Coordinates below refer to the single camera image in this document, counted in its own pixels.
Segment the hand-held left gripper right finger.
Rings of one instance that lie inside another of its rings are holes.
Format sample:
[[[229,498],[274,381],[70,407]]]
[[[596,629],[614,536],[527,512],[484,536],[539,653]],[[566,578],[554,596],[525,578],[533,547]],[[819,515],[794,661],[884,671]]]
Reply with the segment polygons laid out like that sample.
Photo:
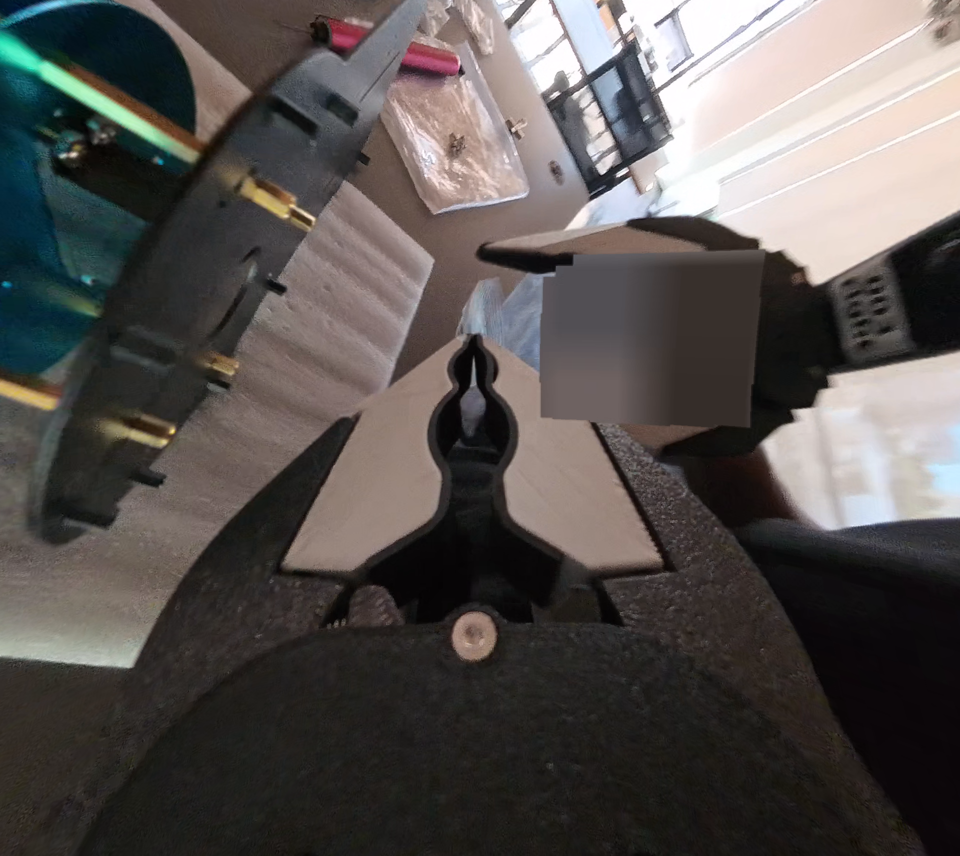
[[[486,337],[477,378],[501,435],[506,522],[592,577],[660,573],[666,562],[591,422],[542,415],[539,374]]]

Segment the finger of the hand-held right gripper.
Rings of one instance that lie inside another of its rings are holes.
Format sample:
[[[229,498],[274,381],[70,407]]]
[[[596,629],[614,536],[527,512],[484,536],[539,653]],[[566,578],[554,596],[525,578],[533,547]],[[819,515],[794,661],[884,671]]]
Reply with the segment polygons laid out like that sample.
[[[633,218],[623,222],[596,224],[487,241],[476,250],[482,263],[519,272],[554,272],[571,265],[579,255],[637,255],[661,251],[655,239],[662,230],[654,227],[660,218]]]

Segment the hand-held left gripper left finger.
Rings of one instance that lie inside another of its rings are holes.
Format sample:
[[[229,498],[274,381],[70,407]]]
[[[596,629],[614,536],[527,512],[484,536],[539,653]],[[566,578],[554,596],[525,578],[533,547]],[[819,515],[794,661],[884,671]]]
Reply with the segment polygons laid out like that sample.
[[[359,576],[443,516],[472,355],[469,340],[456,336],[366,400],[283,560],[285,571]]]

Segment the small clear plastic bag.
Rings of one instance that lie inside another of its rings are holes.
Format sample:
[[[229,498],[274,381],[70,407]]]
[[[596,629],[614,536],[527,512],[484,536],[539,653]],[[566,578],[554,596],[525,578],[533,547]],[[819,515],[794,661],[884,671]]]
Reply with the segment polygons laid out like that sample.
[[[520,359],[536,374],[541,369],[542,310],[545,278],[526,274],[506,293],[498,278],[480,281],[462,309],[458,335],[480,335]],[[487,417],[487,403],[471,372],[470,388],[462,395],[462,442],[500,453]]]

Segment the large clear zip bag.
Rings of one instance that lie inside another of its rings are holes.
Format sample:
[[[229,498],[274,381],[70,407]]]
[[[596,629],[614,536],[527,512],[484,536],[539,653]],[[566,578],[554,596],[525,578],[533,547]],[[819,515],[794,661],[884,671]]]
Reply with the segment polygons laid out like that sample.
[[[380,118],[420,200],[432,215],[525,199],[530,191],[516,141],[509,134],[471,45],[452,48],[461,75],[402,70]],[[450,132],[468,134],[460,158],[446,154]]]

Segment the white foam sheet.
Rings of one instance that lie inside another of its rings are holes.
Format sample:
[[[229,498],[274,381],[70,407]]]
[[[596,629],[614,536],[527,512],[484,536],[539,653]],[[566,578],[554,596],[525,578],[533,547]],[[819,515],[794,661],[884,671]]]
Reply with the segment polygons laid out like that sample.
[[[337,418],[390,381],[433,258],[344,184],[213,390],[109,529],[51,546],[26,526],[49,414],[2,400],[1,657],[129,667],[186,571]]]

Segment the red screwdriver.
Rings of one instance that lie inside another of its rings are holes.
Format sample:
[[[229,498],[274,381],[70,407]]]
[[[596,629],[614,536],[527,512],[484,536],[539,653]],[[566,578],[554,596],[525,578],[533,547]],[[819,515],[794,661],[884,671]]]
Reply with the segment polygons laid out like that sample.
[[[338,55],[351,53],[373,30],[374,25],[363,20],[343,20],[318,15],[307,25],[274,21],[282,30],[305,34],[315,45],[325,47]],[[461,76],[464,72],[457,52],[439,43],[423,42],[415,38],[401,60],[404,70],[441,78]]]

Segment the grey top table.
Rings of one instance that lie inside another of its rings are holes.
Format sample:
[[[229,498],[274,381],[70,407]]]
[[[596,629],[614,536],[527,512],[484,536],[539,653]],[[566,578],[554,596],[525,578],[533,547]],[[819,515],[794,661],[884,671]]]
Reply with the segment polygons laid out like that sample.
[[[563,74],[580,82],[621,48],[597,0],[522,0],[510,14],[510,38],[541,93]]]

